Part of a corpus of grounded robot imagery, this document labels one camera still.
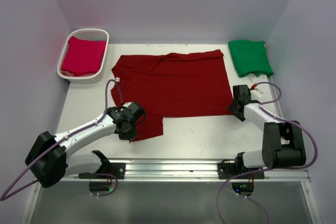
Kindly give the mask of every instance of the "green cloth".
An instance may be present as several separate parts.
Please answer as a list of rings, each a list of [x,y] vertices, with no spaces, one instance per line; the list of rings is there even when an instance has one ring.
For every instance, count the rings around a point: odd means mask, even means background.
[[[256,76],[262,73],[270,76],[273,74],[263,41],[233,40],[228,44],[239,77],[249,73]]]

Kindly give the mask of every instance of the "clothing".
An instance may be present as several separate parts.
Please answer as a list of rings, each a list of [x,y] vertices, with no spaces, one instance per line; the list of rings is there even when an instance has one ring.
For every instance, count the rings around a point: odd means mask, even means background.
[[[61,71],[67,76],[90,76],[97,73],[105,52],[106,41],[71,37]]]
[[[228,45],[239,77],[249,73],[256,76],[262,73],[270,76],[273,74],[263,41],[233,40]]]
[[[161,56],[121,56],[112,68],[120,78],[124,102],[135,101],[146,110],[137,126],[137,140],[163,134],[163,117],[229,115],[233,101],[220,50]],[[117,87],[111,90],[120,105]]]

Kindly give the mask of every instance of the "red cloth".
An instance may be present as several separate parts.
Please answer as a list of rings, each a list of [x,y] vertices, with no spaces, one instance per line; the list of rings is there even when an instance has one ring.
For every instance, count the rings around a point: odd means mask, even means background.
[[[233,101],[220,50],[188,55],[123,55],[112,68],[120,78],[123,102],[135,101],[147,113],[137,140],[163,135],[163,117],[229,115]],[[117,105],[116,86],[111,90]]]
[[[106,41],[89,41],[71,37],[61,70],[73,76],[95,74],[104,56]]]

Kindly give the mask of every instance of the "pink cloth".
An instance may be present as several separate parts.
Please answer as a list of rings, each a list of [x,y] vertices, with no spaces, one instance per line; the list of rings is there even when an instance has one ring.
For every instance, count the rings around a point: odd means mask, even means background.
[[[66,76],[90,76],[97,73],[105,52],[106,41],[71,37],[61,71]]]

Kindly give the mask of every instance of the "black bracket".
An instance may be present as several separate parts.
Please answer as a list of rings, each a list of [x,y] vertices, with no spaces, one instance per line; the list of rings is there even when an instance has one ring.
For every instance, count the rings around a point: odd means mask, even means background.
[[[228,110],[242,122],[245,121],[244,107],[250,103],[260,103],[257,100],[251,100],[251,91],[247,85],[233,86],[233,102]]]
[[[132,102],[126,107],[111,107],[107,109],[107,115],[113,119],[116,125],[115,133],[120,140],[133,140],[137,134],[137,120],[144,115],[145,110],[136,102]]]
[[[126,172],[126,164],[125,163],[110,163],[109,164],[109,173],[113,176],[115,176],[117,179],[124,179]],[[95,179],[95,178],[101,178],[106,179],[106,176],[97,176],[95,174],[91,173],[81,173],[78,174],[78,178],[82,179]]]
[[[241,166],[240,163],[237,161],[237,159],[240,159],[240,153],[238,154],[238,157],[235,159],[235,162],[230,162],[230,160],[225,159],[222,162],[217,164],[217,172],[218,172],[218,178],[219,179],[228,179],[232,176],[246,173],[252,170],[258,170],[257,168],[245,168],[244,166]],[[245,175],[242,177],[239,177],[240,179],[250,179],[250,175]],[[256,173],[254,175],[254,179],[264,179],[265,174],[263,172]]]

